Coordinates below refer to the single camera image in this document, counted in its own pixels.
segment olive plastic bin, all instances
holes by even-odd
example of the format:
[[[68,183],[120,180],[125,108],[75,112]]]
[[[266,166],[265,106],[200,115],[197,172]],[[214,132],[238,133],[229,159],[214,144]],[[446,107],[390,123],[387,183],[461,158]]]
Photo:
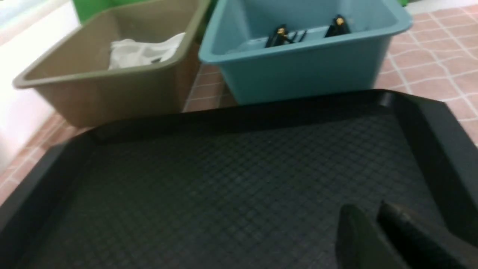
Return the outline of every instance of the olive plastic bin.
[[[324,38],[345,17],[351,34]],[[264,48],[287,24],[300,43]],[[239,104],[371,89],[391,38],[412,25],[397,0],[220,0],[199,58],[218,65]]]
[[[194,42],[210,0],[160,0],[95,16],[14,81],[35,88],[74,126],[180,112],[199,68]],[[108,70],[110,43],[163,42],[186,32],[175,55],[148,66]]]
[[[75,5],[76,14],[78,15],[78,19],[80,20],[81,24],[87,22],[90,18],[95,16],[96,14],[105,11],[110,8],[119,7],[122,5],[133,4],[144,2],[148,0],[73,0]],[[204,32],[206,30],[207,23],[211,18],[212,11],[216,7],[217,0],[210,0],[211,5],[209,6],[209,10],[206,13],[205,19],[201,22],[199,33],[197,39],[199,41],[202,40],[204,36]]]

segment white cloth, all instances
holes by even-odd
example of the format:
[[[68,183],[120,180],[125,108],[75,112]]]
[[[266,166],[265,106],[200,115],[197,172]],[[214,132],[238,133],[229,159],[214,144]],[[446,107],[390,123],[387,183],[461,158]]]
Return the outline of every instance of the white cloth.
[[[177,34],[162,43],[140,43],[132,39],[111,42],[109,69],[164,62],[175,54],[184,34]]]

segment blue plastic bin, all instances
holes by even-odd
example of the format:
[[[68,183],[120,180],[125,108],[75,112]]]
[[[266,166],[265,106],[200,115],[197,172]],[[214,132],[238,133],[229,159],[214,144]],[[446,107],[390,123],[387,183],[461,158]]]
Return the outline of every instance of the blue plastic bin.
[[[351,34],[324,38],[338,14]],[[306,38],[264,48],[284,23]],[[220,67],[239,104],[370,89],[391,38],[411,25],[397,0],[220,0],[199,58]]]

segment textured tray surface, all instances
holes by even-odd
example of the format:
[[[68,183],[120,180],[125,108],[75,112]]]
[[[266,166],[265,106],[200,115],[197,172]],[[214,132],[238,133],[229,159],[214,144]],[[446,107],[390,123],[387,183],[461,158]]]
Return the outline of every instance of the textured tray surface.
[[[340,206],[443,220],[392,114],[98,147],[19,268],[334,268]]]

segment black tray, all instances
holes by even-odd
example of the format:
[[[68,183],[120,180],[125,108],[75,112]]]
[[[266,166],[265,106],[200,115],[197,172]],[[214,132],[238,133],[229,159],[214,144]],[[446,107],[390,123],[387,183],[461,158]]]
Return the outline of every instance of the black tray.
[[[50,149],[0,208],[2,268],[334,268],[340,206],[477,245],[478,153],[445,104],[364,91],[123,121]]]

